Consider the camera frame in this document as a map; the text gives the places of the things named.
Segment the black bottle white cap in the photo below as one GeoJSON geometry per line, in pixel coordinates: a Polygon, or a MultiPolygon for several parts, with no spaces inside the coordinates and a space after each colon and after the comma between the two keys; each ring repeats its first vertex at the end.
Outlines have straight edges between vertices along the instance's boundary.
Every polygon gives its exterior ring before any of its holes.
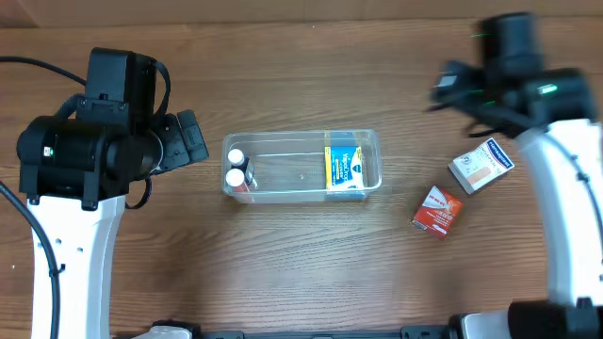
{"type": "Polygon", "coordinates": [[[245,174],[245,182],[251,189],[257,189],[254,176],[254,167],[250,157],[246,156],[240,149],[232,149],[227,154],[232,169],[242,170],[245,174]]]}

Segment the orange tube white cap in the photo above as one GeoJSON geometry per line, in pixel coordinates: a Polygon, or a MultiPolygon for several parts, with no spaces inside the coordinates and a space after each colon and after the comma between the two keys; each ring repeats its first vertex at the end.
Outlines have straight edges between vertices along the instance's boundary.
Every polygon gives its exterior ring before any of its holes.
{"type": "Polygon", "coordinates": [[[225,174],[225,183],[237,193],[250,191],[245,173],[241,169],[229,169],[225,174]]]}

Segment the white Hansaplast box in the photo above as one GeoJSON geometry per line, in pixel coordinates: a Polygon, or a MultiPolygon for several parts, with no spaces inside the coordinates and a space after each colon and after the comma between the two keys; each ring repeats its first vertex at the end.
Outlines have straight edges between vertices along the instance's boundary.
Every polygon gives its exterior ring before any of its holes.
{"type": "Polygon", "coordinates": [[[448,169],[469,195],[493,183],[513,168],[513,160],[493,137],[448,164],[448,169]]]}

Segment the red white small box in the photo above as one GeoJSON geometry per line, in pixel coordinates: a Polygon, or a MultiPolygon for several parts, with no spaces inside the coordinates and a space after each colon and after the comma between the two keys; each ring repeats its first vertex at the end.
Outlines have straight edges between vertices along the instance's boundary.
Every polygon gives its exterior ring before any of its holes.
{"type": "Polygon", "coordinates": [[[463,209],[463,203],[447,191],[433,186],[419,205],[412,224],[440,240],[447,237],[450,228],[463,209]]]}

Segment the blue yellow VapoDrops box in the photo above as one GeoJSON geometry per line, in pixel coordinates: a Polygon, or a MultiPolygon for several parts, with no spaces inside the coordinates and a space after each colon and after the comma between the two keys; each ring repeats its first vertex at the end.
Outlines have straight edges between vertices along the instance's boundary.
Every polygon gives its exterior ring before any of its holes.
{"type": "Polygon", "coordinates": [[[360,146],[327,146],[324,158],[327,190],[348,191],[365,187],[360,146]]]}

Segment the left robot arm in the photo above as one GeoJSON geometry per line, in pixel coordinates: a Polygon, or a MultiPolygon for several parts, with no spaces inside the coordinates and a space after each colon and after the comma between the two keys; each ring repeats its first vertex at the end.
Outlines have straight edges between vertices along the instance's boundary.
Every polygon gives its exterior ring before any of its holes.
{"type": "Polygon", "coordinates": [[[20,134],[18,210],[32,228],[35,338],[106,338],[112,262],[126,197],[137,181],[204,161],[195,114],[157,97],[160,61],[90,53],[83,91],[20,134]]]}

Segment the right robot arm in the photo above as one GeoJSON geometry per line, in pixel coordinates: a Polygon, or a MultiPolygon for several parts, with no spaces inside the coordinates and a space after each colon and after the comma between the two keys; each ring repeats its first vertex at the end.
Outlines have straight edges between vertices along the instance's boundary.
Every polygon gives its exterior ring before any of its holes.
{"type": "Polygon", "coordinates": [[[602,126],[587,78],[549,69],[527,12],[482,20],[481,65],[450,61],[432,88],[514,141],[530,170],[547,246],[547,297],[456,315],[448,338],[598,338],[602,334],[602,126]]]}

